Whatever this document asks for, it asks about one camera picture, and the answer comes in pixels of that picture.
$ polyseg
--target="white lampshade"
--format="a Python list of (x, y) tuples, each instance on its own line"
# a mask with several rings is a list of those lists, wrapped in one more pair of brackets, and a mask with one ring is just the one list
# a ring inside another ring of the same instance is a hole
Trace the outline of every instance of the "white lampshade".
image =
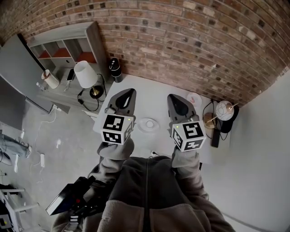
[(234, 115), (233, 105), (229, 101), (221, 101), (217, 104), (216, 115), (222, 121), (230, 120)]
[(73, 70), (81, 87), (85, 89), (92, 87), (98, 81), (98, 75), (87, 61), (77, 63)]

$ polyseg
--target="brick wall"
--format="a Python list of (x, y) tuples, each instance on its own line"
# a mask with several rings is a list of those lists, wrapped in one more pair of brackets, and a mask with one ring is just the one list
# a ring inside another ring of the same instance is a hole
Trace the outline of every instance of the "brick wall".
[(287, 0), (3, 0), (0, 38), (97, 21), (123, 72), (241, 105), (290, 67)]

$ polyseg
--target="small white plate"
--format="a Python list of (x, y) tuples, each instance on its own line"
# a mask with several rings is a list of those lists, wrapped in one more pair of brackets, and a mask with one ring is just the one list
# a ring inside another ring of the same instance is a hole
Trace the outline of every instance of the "small white plate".
[(203, 103), (201, 97), (195, 92), (189, 93), (186, 97), (186, 100), (191, 102), (194, 107), (201, 107), (201, 104)]
[(146, 134), (153, 134), (156, 131), (160, 129), (160, 126), (158, 122), (156, 122), (152, 118), (142, 118), (138, 123), (137, 123), (138, 129)]

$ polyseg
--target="sneaker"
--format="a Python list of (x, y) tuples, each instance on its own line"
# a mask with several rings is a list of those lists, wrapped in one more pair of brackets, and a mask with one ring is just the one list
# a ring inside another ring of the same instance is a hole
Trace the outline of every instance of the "sneaker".
[(27, 159), (30, 157), (31, 152), (32, 152), (32, 146), (29, 146), (29, 145), (28, 145), (28, 151), (27, 151), (27, 154), (28, 154), (28, 155), (26, 156)]

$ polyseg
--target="white box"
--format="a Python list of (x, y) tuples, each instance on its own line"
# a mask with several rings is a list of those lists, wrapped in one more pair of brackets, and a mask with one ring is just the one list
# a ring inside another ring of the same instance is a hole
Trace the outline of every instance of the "white box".
[(207, 138), (203, 121), (173, 124), (171, 137), (181, 151), (200, 149)]
[(116, 114), (106, 114), (101, 123), (103, 142), (123, 145), (133, 131), (134, 118)]

